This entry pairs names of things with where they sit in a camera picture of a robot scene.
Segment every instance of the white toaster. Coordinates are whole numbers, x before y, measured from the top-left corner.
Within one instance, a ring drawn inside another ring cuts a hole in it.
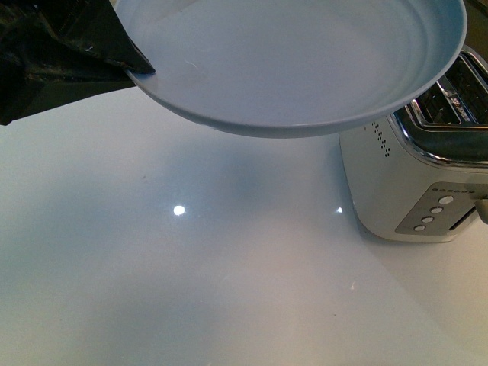
[[[488,65],[464,47],[428,91],[339,134],[355,212],[373,234],[447,242],[488,223]]]

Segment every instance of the plate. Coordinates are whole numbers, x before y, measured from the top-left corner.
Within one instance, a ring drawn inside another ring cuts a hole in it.
[[[119,0],[154,66],[130,74],[189,120],[260,137],[317,136],[408,104],[454,62],[462,0]]]

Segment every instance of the white countertop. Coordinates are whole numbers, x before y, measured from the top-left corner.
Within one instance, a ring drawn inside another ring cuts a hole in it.
[[[488,226],[364,233],[335,134],[233,136],[131,88],[1,128],[0,156],[2,365],[488,364]]]

